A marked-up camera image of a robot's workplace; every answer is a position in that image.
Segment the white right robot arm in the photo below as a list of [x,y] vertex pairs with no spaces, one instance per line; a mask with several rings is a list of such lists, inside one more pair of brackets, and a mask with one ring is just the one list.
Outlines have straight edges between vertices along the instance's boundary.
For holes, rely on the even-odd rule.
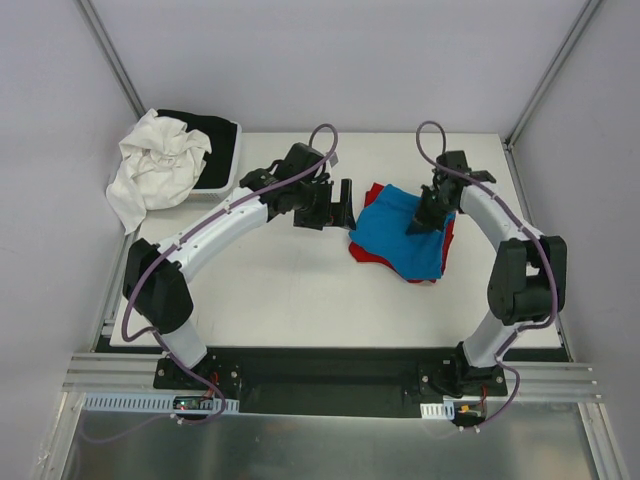
[[494,381],[499,362],[518,336],[552,323],[566,294],[567,245],[520,220],[491,190],[494,177],[474,171],[462,151],[446,151],[433,163],[407,234],[442,232],[446,218],[467,215],[491,243],[496,257],[487,286],[489,310],[450,359],[428,375],[435,392],[460,398]]

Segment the white laundry basket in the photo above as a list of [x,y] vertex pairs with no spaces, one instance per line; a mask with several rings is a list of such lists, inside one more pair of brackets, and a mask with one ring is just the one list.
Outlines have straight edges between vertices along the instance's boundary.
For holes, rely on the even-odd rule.
[[150,109],[119,142],[121,164],[107,199],[115,208],[159,210],[195,189],[222,191],[240,134],[239,124],[218,116]]

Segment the white t-shirt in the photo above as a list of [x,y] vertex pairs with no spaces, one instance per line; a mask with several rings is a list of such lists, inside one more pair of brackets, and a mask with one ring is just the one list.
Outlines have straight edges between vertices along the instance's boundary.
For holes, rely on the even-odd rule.
[[119,150],[121,162],[106,198],[129,235],[148,212],[175,207],[188,197],[212,147],[205,133],[150,109],[119,142]]

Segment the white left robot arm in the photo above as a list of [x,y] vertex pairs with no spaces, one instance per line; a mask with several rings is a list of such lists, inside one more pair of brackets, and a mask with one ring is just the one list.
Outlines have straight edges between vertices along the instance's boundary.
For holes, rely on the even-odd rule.
[[247,173],[218,206],[185,230],[156,243],[140,238],[131,245],[122,287],[125,312],[137,312],[147,321],[147,331],[179,363],[176,374],[187,387],[205,386],[212,374],[192,319],[190,282],[214,256],[279,215],[292,213],[300,228],[354,229],[350,179],[339,182],[339,199],[332,199],[329,169],[336,162],[334,153],[323,155],[296,143],[284,158]]

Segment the black robot base mount plate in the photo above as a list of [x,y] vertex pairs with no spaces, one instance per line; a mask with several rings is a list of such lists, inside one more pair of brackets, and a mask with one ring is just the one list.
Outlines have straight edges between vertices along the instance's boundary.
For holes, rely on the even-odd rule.
[[157,390],[201,391],[210,381],[241,412],[416,418],[447,397],[507,395],[502,368],[470,367],[459,348],[211,348],[190,374],[169,358]]

